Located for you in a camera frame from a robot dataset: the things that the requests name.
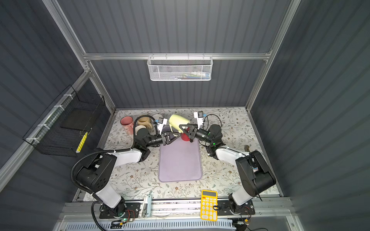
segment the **white vent grille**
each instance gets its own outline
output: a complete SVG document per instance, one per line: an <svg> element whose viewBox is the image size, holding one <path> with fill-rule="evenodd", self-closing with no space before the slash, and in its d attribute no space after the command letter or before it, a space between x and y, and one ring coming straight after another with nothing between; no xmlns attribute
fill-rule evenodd
<svg viewBox="0 0 370 231"><path fill-rule="evenodd" d="M150 79L153 81L209 81L213 60L171 60L148 58Z"/></svg>
<svg viewBox="0 0 370 231"><path fill-rule="evenodd" d="M110 228L111 221L99 222L106 230L163 230L163 229L226 229L235 230L232 226L232 220L218 219L217 221L204 221L201 219L183 219L183 220L135 220L122 226L122 228ZM89 222L68 222L65 231L99 231L93 221Z"/></svg>

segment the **yellow mug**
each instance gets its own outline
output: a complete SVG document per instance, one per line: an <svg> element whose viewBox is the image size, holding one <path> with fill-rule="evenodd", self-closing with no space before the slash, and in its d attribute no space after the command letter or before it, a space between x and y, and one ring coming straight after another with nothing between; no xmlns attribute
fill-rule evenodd
<svg viewBox="0 0 370 231"><path fill-rule="evenodd" d="M188 124L190 122L190 120L188 120L188 119L186 119L182 116L173 114L169 118L168 122L169 122L169 127L171 128L172 132L173 132L172 127L174 127L177 131L179 131L179 133L183 133L183 131L179 128L179 125L180 124Z"/></svg>
<svg viewBox="0 0 370 231"><path fill-rule="evenodd" d="M141 117L138 120L138 125L144 125L147 129L153 128L152 120L149 117Z"/></svg>

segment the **red cup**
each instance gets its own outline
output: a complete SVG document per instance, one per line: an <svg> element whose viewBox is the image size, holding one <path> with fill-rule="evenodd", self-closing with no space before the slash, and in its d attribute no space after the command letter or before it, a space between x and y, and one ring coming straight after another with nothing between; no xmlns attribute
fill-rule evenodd
<svg viewBox="0 0 370 231"><path fill-rule="evenodd" d="M190 141L190 138L187 135L185 135L185 133L181 133L181 139L183 141Z"/></svg>
<svg viewBox="0 0 370 231"><path fill-rule="evenodd" d="M121 125L130 134L134 133L134 119L131 116L125 116L121 119Z"/></svg>

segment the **pink mug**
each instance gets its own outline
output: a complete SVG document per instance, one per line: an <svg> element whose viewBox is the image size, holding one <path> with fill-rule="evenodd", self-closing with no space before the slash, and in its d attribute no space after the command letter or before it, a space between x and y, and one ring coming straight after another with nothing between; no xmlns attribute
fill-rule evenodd
<svg viewBox="0 0 370 231"><path fill-rule="evenodd" d="M130 134L134 133L134 119L131 116L123 117L121 124Z"/></svg>

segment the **wire basket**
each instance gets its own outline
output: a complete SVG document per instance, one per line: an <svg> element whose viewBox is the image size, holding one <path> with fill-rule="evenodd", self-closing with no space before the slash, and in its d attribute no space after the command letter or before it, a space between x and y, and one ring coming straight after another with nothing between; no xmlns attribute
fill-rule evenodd
<svg viewBox="0 0 370 231"><path fill-rule="evenodd" d="M148 58L150 79L153 81L209 81L213 59L155 59Z"/></svg>
<svg viewBox="0 0 370 231"><path fill-rule="evenodd" d="M33 136L28 132L23 140L42 154L77 157L104 106L102 95L73 91L54 106L44 123L36 125Z"/></svg>

